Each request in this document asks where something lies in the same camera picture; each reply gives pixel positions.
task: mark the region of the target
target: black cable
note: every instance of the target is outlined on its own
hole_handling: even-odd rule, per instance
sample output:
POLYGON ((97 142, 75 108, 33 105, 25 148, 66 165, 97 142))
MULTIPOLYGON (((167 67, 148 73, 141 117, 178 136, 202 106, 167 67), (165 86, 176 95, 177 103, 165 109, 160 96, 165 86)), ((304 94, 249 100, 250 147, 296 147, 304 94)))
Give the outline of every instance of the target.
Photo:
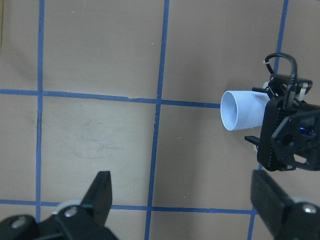
POLYGON ((286 53, 282 53, 282 52, 275 52, 272 53, 268 56, 266 56, 265 60, 264 60, 264 64, 266 65, 266 68, 269 70, 269 72, 271 74, 274 74, 274 70, 272 69, 272 67, 270 66, 269 60, 272 58, 276 58, 276 57, 280 57, 280 58, 284 58, 290 61, 291 63, 291 75, 290 75, 290 81, 289 84, 287 86, 286 89, 286 93, 284 95, 284 101, 283 101, 283 107, 287 108, 287 107, 291 107, 293 104, 293 101, 295 99, 295 95, 296 95, 296 86, 297 86, 297 71, 298 71, 298 66, 297 66, 297 62, 294 59, 293 56, 290 56, 286 53))

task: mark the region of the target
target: white cup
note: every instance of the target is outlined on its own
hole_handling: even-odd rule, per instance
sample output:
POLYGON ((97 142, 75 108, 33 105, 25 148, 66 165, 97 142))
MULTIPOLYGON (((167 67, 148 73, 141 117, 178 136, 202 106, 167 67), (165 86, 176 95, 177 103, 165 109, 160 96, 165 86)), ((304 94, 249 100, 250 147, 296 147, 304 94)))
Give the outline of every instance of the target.
POLYGON ((270 100, 266 93, 256 91, 226 91, 221 99, 220 113, 229 130, 262 126, 265 108, 270 100))

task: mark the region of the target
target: screw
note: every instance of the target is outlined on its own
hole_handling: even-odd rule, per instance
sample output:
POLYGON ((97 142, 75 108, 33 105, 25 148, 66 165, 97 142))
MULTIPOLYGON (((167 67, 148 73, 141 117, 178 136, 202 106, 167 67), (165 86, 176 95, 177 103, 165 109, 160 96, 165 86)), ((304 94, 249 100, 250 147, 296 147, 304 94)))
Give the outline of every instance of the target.
POLYGON ((70 217, 76 215, 76 213, 77 213, 77 207, 76 206, 72 206, 67 211, 64 212, 64 215, 67 218, 70 218, 70 217))
POLYGON ((302 205, 303 211, 305 211, 307 214, 316 214, 317 209, 314 205, 312 204, 303 204, 302 205))
POLYGON ((17 220, 15 220, 12 224, 11 227, 13 229, 17 229, 20 228, 21 226, 23 226, 26 223, 26 217, 25 216, 20 216, 17 220))

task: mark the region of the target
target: cable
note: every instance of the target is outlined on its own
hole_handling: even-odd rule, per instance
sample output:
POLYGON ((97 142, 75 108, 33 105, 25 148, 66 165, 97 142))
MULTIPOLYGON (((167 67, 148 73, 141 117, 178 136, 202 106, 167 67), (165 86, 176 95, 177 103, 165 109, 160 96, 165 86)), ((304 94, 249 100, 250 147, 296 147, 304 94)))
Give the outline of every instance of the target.
POLYGON ((298 71, 297 62, 293 56, 290 56, 286 53, 282 53, 282 52, 272 53, 266 56, 264 60, 264 64, 271 74, 275 74, 275 71, 270 66, 269 59, 276 58, 276 57, 287 59, 291 63, 290 81, 287 86, 286 93, 284 95, 284 101, 283 101, 283 108, 290 108, 294 102, 295 95, 296 95, 297 71, 298 71))

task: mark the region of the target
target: bolt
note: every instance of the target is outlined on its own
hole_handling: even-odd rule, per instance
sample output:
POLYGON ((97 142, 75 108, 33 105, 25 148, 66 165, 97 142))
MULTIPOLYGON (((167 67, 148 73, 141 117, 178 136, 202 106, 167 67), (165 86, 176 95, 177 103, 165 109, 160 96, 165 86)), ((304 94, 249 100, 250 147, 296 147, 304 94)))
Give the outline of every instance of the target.
POLYGON ((305 211, 307 214, 316 214, 317 213, 317 209, 314 205, 312 204, 303 204, 302 205, 302 209, 303 211, 305 211))
POLYGON ((64 212, 64 215, 67 218, 70 218, 70 217, 76 215, 76 213, 77 213, 77 207, 76 206, 72 206, 67 211, 64 212))
POLYGON ((23 226, 26 223, 26 217, 25 216, 20 216, 17 220, 15 220, 12 224, 11 227, 13 229, 17 229, 20 228, 21 226, 23 226))

